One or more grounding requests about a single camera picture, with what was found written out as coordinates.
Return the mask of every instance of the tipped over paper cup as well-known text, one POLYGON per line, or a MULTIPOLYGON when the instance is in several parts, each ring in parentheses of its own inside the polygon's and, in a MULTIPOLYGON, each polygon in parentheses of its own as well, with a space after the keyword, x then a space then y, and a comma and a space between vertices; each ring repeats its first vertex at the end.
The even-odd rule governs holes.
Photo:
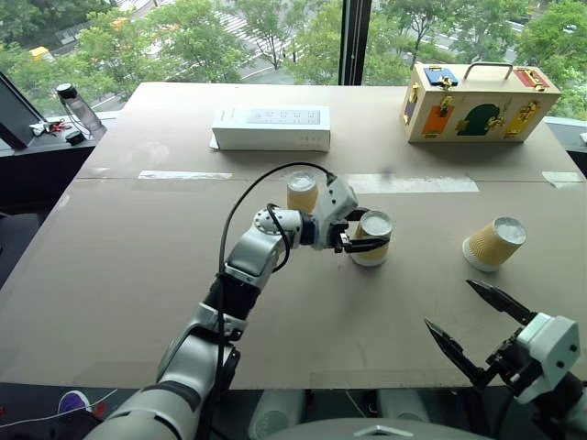
POLYGON ((318 186, 312 174, 299 171, 287 180, 287 207, 310 214, 316 205, 318 186))
MULTIPOLYGON (((386 213, 369 211, 360 218, 355 238, 389 238, 392 235, 393 223, 386 213)), ((387 258, 389 243, 367 252, 350 254, 352 260, 361 266, 379 266, 387 258)))
POLYGON ((465 238, 462 253, 484 272, 495 272, 526 243, 526 230, 512 217, 499 217, 481 231, 465 238))

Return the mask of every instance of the window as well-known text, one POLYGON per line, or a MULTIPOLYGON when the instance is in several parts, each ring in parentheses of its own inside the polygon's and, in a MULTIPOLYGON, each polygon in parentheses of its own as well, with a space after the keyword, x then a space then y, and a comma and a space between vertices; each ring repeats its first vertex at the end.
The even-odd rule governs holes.
POLYGON ((96 111, 145 81, 336 84, 342 0, 11 0, 0 72, 45 116, 73 83, 96 111))
POLYGON ((342 10, 363 4, 362 84, 405 85, 416 61, 537 65, 562 91, 550 114, 587 119, 581 0, 11 0, 0 71, 46 116, 63 114, 53 90, 66 82, 97 111, 145 81, 338 84, 342 10))
POLYGON ((552 116, 587 119, 587 5, 579 0, 373 0, 363 84, 406 85, 414 62, 538 66, 552 116))

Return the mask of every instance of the black bottle cap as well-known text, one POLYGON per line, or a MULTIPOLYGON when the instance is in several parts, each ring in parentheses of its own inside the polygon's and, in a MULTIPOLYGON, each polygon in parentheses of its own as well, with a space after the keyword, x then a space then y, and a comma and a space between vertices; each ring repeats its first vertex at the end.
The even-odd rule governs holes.
POLYGON ((71 99, 77 96, 77 90, 75 90, 75 87, 69 82, 59 84, 55 87, 55 92, 57 92, 63 99, 71 99))

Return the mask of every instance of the toy box handle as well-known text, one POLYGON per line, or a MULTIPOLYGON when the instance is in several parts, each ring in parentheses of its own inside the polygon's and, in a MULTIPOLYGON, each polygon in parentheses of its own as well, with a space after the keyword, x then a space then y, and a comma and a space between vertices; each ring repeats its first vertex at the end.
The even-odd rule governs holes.
POLYGON ((514 69, 514 65, 510 64, 509 62, 487 62, 487 61, 479 61, 479 62, 474 62, 471 64, 471 66, 469 66, 469 69, 467 69, 467 71, 465 72, 465 77, 463 78, 463 80, 466 80, 467 77, 469 76, 469 72, 471 71, 471 69, 473 67, 477 67, 477 66, 488 66, 488 67, 507 67, 507 73, 505 74, 505 80, 507 80, 510 77, 510 73, 512 73, 512 70, 514 69))

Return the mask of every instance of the white box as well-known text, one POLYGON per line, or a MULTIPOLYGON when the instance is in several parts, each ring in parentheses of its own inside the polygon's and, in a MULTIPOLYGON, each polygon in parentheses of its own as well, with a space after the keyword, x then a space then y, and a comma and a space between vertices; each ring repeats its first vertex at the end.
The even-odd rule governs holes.
POLYGON ((216 149, 330 149, 330 109, 323 105, 248 105, 220 110, 210 142, 216 149))

